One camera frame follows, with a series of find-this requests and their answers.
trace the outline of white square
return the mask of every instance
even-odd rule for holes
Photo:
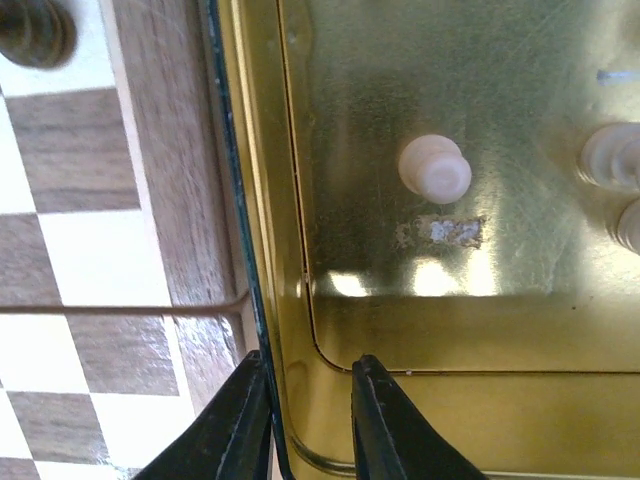
[[[0,315],[0,381],[9,391],[89,392],[67,319]]]
[[[0,390],[0,458],[31,458],[27,440],[4,390]]]
[[[193,421],[184,397],[94,393],[109,457],[117,467],[143,468],[167,448]]]
[[[40,215],[64,305],[169,305],[140,210]]]
[[[118,480],[118,474],[108,465],[35,462],[40,480]]]
[[[63,0],[77,38],[71,57],[60,67],[39,70],[16,65],[0,55],[0,86],[5,97],[113,87],[107,36],[99,0]]]
[[[35,211],[7,104],[0,97],[0,215]]]

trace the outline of gold metal surface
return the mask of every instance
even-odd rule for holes
[[[640,476],[640,257],[610,234],[632,197],[575,171],[591,133],[640,120],[640,84],[596,80],[640,69],[640,2],[220,13],[296,477],[353,472],[344,369],[365,352],[487,471]],[[473,168],[455,205],[397,175],[427,133]],[[484,217],[480,248],[426,242],[433,214]]]

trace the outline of dark brown chess piece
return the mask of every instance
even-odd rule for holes
[[[0,0],[0,53],[19,65],[52,68],[75,44],[69,14],[51,0]]]

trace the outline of gold metal tray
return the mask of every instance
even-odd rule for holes
[[[581,180],[640,121],[637,0],[229,0],[234,125],[291,468],[353,475],[351,363],[377,355],[485,471],[640,477],[633,196]],[[396,162],[438,133],[474,171],[437,207]],[[482,218],[478,248],[429,215]]]

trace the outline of checkered pattern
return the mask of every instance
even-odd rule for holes
[[[169,305],[98,0],[63,68],[0,58],[0,304]],[[0,478],[131,478],[194,418],[171,317],[0,316]]]

